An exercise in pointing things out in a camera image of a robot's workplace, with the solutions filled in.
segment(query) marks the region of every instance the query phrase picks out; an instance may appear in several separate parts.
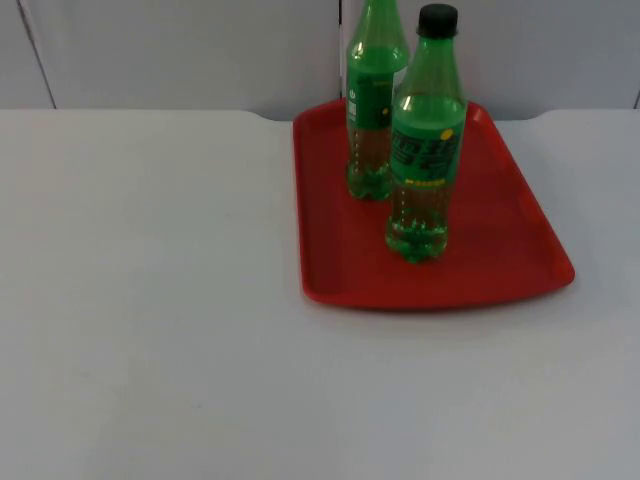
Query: table surface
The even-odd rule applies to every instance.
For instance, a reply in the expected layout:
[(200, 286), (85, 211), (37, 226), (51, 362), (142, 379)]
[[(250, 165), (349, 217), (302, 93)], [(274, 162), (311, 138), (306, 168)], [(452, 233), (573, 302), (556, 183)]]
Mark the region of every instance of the table surface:
[(636, 478), (640, 112), (499, 128), (576, 281), (381, 314), (300, 292), (290, 124), (0, 112), (3, 476)]

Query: bottle label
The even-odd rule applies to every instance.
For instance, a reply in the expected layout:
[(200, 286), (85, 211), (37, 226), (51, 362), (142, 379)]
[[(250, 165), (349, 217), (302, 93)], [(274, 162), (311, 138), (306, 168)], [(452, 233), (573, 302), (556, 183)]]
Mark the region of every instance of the bottle label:
[(391, 125), (393, 73), (347, 72), (347, 120), (350, 127), (378, 130)]
[(464, 121), (451, 127), (419, 129), (393, 122), (391, 171), (395, 180), (417, 188), (453, 183), (458, 170)]

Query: black bottle cap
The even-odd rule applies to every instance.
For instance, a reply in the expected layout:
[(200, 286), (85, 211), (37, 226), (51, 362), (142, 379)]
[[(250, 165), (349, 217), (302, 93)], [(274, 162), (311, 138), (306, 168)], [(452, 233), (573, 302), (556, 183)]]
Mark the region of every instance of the black bottle cap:
[(418, 35), (427, 38), (451, 38), (458, 28), (458, 10), (444, 3), (431, 3), (420, 9)]

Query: plastic tray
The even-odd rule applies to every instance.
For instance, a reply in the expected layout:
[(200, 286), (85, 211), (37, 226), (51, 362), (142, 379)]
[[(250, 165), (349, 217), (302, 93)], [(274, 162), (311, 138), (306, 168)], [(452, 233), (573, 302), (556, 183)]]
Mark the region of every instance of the plastic tray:
[(312, 299), (381, 309), (505, 303), (571, 283), (575, 273), (489, 114), (469, 105), (449, 212), (449, 246), (412, 265), (384, 240), (388, 202), (347, 192), (345, 103), (293, 125), (302, 287)]

